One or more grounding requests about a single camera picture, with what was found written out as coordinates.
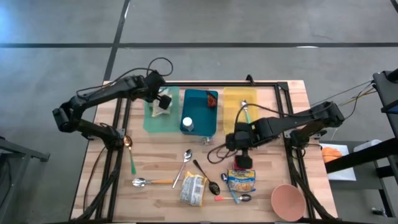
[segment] red object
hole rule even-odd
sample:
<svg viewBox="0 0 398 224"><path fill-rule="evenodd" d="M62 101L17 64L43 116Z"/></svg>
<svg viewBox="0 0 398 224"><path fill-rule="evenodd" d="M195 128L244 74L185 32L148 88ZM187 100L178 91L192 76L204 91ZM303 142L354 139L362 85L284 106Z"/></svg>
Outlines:
<svg viewBox="0 0 398 224"><path fill-rule="evenodd" d="M207 93L207 106L210 108L214 108L217 106L217 98L213 96L209 91L206 91Z"/></svg>
<svg viewBox="0 0 398 224"><path fill-rule="evenodd" d="M275 213L288 222L299 220L305 212L303 194L290 184L282 184L274 189L271 204Z"/></svg>
<svg viewBox="0 0 398 224"><path fill-rule="evenodd" d="M215 201L224 200L224 197L223 196L215 196L214 200Z"/></svg>

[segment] teal tray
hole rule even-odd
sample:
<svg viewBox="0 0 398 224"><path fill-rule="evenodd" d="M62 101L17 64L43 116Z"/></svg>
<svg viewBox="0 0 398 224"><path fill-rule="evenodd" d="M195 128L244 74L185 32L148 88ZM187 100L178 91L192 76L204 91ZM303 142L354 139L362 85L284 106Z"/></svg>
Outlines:
<svg viewBox="0 0 398 224"><path fill-rule="evenodd" d="M209 91L217 98L218 92ZM193 121L193 130L188 131L182 125L182 119L190 117ZM184 104L180 130L184 134L211 137L217 129L217 106L207 107L207 92L205 90L185 90Z"/></svg>

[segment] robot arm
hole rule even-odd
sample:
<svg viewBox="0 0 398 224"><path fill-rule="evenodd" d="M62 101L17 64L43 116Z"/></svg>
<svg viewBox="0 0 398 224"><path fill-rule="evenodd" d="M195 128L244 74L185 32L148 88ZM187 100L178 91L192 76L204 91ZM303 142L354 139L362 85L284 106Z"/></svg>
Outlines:
<svg viewBox="0 0 398 224"><path fill-rule="evenodd" d="M283 118L260 118L251 123L236 123L234 133L226 135L226 148L230 151L242 150L242 155L236 156L236 165L242 169L252 167L252 159L248 149L261 146L276 138L284 131L305 125L302 129L290 132L290 145L304 147L309 137L327 127L339 127L344 121L337 105L324 102L309 110L291 114Z"/></svg>
<svg viewBox="0 0 398 224"><path fill-rule="evenodd" d="M66 133L79 131L86 138L88 136L97 136L104 141L107 149L116 149L123 145L122 139L116 129L111 126L100 126L85 121L81 118L83 112L92 106L115 98L127 98L132 101L141 98L148 102L159 100L159 106L167 109L171 98L165 95L158 95L159 88L163 84L165 84L165 80L156 71L151 72L147 77L141 75L125 77L116 80L102 89L84 94L83 96L74 96L59 108L54 109L52 113L60 131Z"/></svg>

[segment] spoon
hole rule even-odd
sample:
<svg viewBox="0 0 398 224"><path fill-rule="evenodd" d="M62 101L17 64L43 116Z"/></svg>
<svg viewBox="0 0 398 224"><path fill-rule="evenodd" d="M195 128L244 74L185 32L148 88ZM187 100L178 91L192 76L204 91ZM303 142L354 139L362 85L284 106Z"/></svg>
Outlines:
<svg viewBox="0 0 398 224"><path fill-rule="evenodd" d="M144 178L135 178L132 184L135 187L145 187L146 184L172 184L173 180L146 180Z"/></svg>
<svg viewBox="0 0 398 224"><path fill-rule="evenodd" d="M231 190L231 189L229 188L229 185L228 185L228 183L227 183L228 176L227 176L225 173L222 173L222 174L221 174L221 180L223 180L223 181L226 183L226 186L228 187L228 190L231 192L232 198L234 198L235 202L236 202L236 203L241 203L241 201L238 199L238 196L236 196L235 191L233 191L233 190Z"/></svg>
<svg viewBox="0 0 398 224"><path fill-rule="evenodd" d="M227 198L223 196L215 196L214 200L219 201L219 200L226 200L226 199L234 199L234 198ZM239 200L242 202L250 202L251 201L251 196L248 194L242 194L242 196L238 197Z"/></svg>
<svg viewBox="0 0 398 224"><path fill-rule="evenodd" d="M248 103L246 100L242 100L241 104L243 106L244 114L246 115L246 121L248 123L250 123L250 116L249 116L249 112L248 112Z"/></svg>
<svg viewBox="0 0 398 224"><path fill-rule="evenodd" d="M134 162L132 161L132 154L131 154L131 146L132 146L132 140L130 138L130 136L125 135L123 137L123 143L124 146L129 148L129 153L130 153L130 163L131 163L131 173L132 174L136 174L136 167L134 166Z"/></svg>
<svg viewBox="0 0 398 224"><path fill-rule="evenodd" d="M199 163L196 159L193 160L194 165L200 169L200 171L205 175L205 177L209 180L209 189L210 192L213 193L213 195L219 195L220 194L220 187L216 182L210 181L210 179L206 176L205 172L201 169L199 166Z"/></svg>
<svg viewBox="0 0 398 224"><path fill-rule="evenodd" d="M188 149L186 152L184 152L183 158L184 158L184 163L182 164L181 169L180 169L180 172L178 172L178 175L177 175L177 177L175 178L175 181L174 181L174 184L173 184L173 187L172 187L172 188L174 188L174 187L175 187L175 184L177 184L178 178L180 178L180 174L181 174L181 172L182 172L182 169L184 169L185 164L186 164L189 160L191 160L191 158L192 158L192 150L191 150L191 149Z"/></svg>

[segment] black spoon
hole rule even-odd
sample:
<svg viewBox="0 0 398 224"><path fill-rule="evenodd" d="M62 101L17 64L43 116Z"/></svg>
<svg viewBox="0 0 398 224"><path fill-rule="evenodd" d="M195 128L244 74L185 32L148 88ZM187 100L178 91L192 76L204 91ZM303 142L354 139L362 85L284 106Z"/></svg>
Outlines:
<svg viewBox="0 0 398 224"><path fill-rule="evenodd" d="M213 193L213 195L219 195L220 194L220 187L218 186L218 184L216 182L210 181L210 179L206 176L206 174L204 173L204 171L201 169L201 167L199 166L199 163L196 159L194 159L192 161L194 163L194 165L200 169L200 171L203 173L203 175L205 175L205 177L209 180L209 189L210 192Z"/></svg>

